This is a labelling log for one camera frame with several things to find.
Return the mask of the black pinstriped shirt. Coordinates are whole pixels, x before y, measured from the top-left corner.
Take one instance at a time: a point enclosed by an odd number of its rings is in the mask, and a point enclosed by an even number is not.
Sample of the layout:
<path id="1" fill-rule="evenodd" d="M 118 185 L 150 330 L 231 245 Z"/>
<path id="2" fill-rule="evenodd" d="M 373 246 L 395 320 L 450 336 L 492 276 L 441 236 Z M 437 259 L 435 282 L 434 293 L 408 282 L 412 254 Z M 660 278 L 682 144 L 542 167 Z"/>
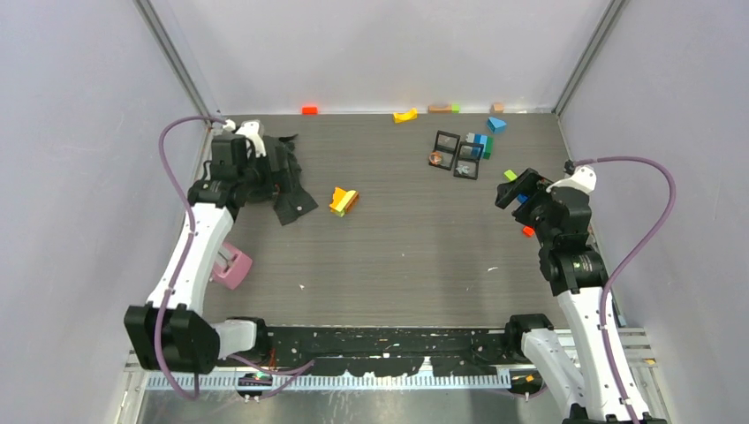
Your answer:
<path id="1" fill-rule="evenodd" d="M 251 190 L 248 201 L 270 201 L 281 225 L 293 223 L 318 208 L 316 200 L 301 184 L 302 168 L 294 154 L 297 137 L 297 134 L 264 136 L 266 155 L 253 162 L 261 183 Z"/>

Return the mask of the orange round brooch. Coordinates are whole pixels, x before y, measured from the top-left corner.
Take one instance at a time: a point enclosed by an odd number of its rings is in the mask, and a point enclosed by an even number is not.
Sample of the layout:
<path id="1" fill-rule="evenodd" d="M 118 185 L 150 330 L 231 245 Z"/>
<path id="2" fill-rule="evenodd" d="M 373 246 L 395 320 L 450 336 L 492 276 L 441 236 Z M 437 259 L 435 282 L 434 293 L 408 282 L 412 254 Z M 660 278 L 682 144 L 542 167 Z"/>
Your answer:
<path id="1" fill-rule="evenodd" d="M 434 151 L 429 155 L 428 160 L 431 165 L 437 166 L 443 162 L 443 156 L 440 152 Z"/>

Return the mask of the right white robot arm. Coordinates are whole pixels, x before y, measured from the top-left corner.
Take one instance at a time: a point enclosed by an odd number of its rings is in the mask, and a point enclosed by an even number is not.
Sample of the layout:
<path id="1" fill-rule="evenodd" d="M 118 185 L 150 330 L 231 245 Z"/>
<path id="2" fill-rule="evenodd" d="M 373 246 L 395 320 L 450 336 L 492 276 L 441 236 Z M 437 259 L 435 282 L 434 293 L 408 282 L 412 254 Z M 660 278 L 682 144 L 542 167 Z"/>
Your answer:
<path id="1" fill-rule="evenodd" d="M 496 206 L 513 211 L 540 244 L 540 270 L 570 326 L 577 356 L 570 357 L 543 314 L 513 315 L 504 350 L 516 362 L 531 361 L 566 423 L 656 423 L 633 379 L 604 292 L 608 273 L 589 244 L 589 197 L 594 170 L 576 168 L 556 182 L 528 168 L 497 187 Z"/>

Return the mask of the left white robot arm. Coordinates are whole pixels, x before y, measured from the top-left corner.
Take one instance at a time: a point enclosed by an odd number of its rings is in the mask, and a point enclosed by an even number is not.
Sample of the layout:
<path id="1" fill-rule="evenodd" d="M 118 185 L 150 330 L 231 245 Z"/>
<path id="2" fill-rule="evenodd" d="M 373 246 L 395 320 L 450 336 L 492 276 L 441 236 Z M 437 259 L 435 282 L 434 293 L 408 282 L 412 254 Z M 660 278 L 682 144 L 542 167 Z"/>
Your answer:
<path id="1" fill-rule="evenodd" d="M 210 323 L 202 314 L 209 283 L 234 289 L 252 267 L 252 259 L 225 239 L 246 203 L 276 194 L 282 146 L 273 136 L 213 139 L 200 178 L 180 194 L 185 224 L 162 278 L 144 305 L 125 311 L 125 330 L 142 368 L 206 375 L 233 354 L 251 366 L 269 358 L 262 318 Z"/>

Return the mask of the black brooch box right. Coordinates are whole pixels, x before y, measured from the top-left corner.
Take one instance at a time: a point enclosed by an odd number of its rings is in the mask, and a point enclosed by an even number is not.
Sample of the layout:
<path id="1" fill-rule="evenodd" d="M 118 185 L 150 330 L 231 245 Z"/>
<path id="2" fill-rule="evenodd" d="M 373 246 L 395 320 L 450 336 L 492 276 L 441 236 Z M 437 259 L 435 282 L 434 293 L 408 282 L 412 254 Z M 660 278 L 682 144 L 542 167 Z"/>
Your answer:
<path id="1" fill-rule="evenodd" d="M 460 141 L 458 145 L 457 156 L 455 159 L 455 166 L 453 169 L 453 176 L 455 178 L 463 178 L 470 180 L 477 180 L 479 176 L 480 161 L 481 157 L 472 157 L 470 155 L 471 148 L 470 144 L 466 141 Z M 456 167 L 459 165 L 467 165 L 471 169 L 471 173 L 468 176 L 460 176 L 456 173 Z"/>

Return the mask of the black brooch box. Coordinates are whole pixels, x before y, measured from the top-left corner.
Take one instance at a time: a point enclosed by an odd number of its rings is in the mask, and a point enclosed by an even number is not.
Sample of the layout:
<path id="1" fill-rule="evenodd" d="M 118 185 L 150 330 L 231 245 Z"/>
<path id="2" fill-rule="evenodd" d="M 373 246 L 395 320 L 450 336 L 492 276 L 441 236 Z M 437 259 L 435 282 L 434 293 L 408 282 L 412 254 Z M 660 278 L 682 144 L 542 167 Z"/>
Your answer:
<path id="1" fill-rule="evenodd" d="M 428 164 L 432 167 L 436 167 L 442 170 L 452 170 L 457 156 L 459 142 L 459 135 L 441 130 L 437 131 L 432 152 L 440 152 L 443 156 L 443 162 L 437 166 L 431 165 L 429 161 Z"/>
<path id="2" fill-rule="evenodd" d="M 455 166 L 453 169 L 453 176 L 455 178 L 463 178 L 470 180 L 477 180 L 479 176 L 480 161 L 481 157 L 472 157 L 470 155 L 471 148 L 470 144 L 466 141 L 460 141 L 458 145 L 457 156 L 455 159 Z M 471 169 L 471 173 L 468 176 L 460 176 L 456 173 L 456 167 L 459 165 L 467 165 Z"/>

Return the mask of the black brooch box left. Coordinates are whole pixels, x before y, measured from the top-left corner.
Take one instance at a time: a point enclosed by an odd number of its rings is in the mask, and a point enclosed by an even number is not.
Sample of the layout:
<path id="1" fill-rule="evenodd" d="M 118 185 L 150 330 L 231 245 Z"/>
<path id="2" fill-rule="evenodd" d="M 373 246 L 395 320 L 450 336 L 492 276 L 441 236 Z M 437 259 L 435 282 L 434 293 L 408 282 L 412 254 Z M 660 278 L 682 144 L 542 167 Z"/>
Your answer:
<path id="1" fill-rule="evenodd" d="M 452 170 L 457 156 L 459 142 L 459 135 L 441 130 L 437 131 L 432 152 L 440 152 L 443 156 L 443 162 L 437 166 L 431 165 L 429 161 L 428 164 L 432 167 L 436 167 L 442 170 Z"/>

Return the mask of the blue green block stack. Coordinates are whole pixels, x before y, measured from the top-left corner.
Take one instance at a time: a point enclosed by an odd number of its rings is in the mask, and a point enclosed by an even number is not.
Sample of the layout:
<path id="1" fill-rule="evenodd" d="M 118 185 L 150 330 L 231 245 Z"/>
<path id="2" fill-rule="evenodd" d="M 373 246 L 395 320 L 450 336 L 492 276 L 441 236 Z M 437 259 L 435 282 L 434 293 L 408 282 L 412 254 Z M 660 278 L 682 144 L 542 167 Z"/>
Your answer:
<path id="1" fill-rule="evenodd" d="M 465 141 L 470 144 L 472 157 L 481 157 L 489 159 L 493 153 L 494 138 L 486 134 L 476 134 L 469 132 L 465 136 Z"/>

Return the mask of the blue wedge block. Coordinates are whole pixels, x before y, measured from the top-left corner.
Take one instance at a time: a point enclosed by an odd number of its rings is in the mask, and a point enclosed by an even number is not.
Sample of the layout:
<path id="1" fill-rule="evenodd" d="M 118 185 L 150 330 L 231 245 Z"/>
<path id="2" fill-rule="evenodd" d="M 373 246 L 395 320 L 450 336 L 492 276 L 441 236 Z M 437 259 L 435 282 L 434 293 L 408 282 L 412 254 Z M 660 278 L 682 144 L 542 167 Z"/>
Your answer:
<path id="1" fill-rule="evenodd" d="M 488 117 L 487 119 L 487 128 L 493 133 L 493 134 L 499 134 L 506 130 L 507 123 L 498 118 L 498 117 Z"/>

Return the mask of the brown wooden block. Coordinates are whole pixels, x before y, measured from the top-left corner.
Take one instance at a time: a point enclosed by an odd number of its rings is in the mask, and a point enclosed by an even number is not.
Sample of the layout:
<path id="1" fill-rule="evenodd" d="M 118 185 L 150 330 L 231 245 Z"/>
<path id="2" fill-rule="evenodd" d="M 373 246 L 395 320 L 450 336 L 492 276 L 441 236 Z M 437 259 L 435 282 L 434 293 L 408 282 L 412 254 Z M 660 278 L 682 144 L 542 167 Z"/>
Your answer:
<path id="1" fill-rule="evenodd" d="M 427 106 L 428 113 L 451 113 L 452 105 L 449 103 L 445 104 L 430 104 Z"/>

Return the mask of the yellow orange block pile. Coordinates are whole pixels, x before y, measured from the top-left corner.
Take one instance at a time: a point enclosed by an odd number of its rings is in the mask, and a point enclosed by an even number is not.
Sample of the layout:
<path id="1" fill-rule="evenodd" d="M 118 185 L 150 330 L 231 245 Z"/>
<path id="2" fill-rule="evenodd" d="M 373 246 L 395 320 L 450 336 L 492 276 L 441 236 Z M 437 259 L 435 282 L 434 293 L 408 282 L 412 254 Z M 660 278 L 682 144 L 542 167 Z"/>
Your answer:
<path id="1" fill-rule="evenodd" d="M 332 194 L 329 210 L 336 216 L 345 216 L 358 202 L 359 192 L 356 190 L 344 190 L 336 187 Z"/>

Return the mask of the yellow arch block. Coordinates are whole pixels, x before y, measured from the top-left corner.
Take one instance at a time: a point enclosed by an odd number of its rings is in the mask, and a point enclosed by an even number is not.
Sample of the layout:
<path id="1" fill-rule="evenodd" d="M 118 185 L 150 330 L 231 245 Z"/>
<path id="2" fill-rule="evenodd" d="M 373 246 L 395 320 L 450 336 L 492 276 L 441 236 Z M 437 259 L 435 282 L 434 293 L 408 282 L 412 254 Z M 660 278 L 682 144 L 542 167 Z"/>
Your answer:
<path id="1" fill-rule="evenodd" d="M 418 110 L 416 108 L 411 108 L 404 112 L 395 112 L 392 114 L 392 117 L 395 124 L 402 124 L 416 119 L 418 117 Z"/>

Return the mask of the red block at wall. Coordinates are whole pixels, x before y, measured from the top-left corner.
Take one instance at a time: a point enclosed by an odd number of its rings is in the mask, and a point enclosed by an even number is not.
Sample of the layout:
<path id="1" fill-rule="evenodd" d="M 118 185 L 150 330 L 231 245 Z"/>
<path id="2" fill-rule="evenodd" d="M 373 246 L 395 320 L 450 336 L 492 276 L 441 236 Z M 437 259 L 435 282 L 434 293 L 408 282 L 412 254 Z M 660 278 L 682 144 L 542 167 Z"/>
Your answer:
<path id="1" fill-rule="evenodd" d="M 313 104 L 304 105 L 301 108 L 301 113 L 303 115 L 317 115 L 319 113 L 319 108 Z"/>

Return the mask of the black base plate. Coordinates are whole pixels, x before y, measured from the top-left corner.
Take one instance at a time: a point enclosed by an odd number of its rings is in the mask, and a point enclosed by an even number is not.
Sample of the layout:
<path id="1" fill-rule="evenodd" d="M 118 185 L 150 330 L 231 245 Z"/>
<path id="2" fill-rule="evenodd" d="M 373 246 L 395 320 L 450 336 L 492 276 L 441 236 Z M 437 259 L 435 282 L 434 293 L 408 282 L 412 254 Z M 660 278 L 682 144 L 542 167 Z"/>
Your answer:
<path id="1" fill-rule="evenodd" d="M 307 373 L 314 376 L 411 376 L 426 365 L 440 377 L 479 376 L 531 364 L 519 335 L 490 328 L 276 326 L 238 356 L 282 370 L 312 361 Z"/>

